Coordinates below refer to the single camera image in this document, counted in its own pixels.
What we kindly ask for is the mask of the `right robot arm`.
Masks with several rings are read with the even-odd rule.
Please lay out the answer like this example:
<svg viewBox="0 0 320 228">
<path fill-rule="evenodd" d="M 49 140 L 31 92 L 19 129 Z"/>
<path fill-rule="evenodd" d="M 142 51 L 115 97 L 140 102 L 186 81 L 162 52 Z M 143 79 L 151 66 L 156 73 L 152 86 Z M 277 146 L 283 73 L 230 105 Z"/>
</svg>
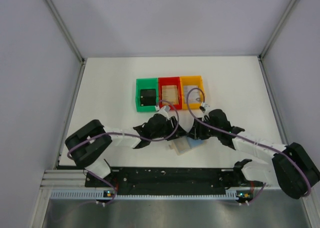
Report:
<svg viewBox="0 0 320 228">
<path fill-rule="evenodd" d="M 309 196 L 320 180 L 320 171 L 298 143 L 277 144 L 255 138 L 244 129 L 231 126 L 221 109 L 204 112 L 203 118 L 194 119 L 194 124 L 199 139 L 214 137 L 223 146 L 255 157 L 234 165 L 247 181 L 278 186 L 287 196 L 300 199 Z"/>
</svg>

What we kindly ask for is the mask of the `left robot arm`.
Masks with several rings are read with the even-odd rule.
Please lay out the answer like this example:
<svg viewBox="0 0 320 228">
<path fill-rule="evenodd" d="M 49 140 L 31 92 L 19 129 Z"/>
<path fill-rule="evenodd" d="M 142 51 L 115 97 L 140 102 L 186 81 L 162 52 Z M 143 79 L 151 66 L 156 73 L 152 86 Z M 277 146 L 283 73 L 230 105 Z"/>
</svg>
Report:
<svg viewBox="0 0 320 228">
<path fill-rule="evenodd" d="M 186 135 L 176 117 L 160 112 L 142 125 L 125 130 L 104 129 L 99 120 L 92 120 L 69 136 L 65 145 L 68 148 L 67 156 L 73 159 L 78 168 L 106 178 L 112 172 L 107 162 L 109 146 L 141 149 L 158 139 L 170 141 Z"/>
</svg>

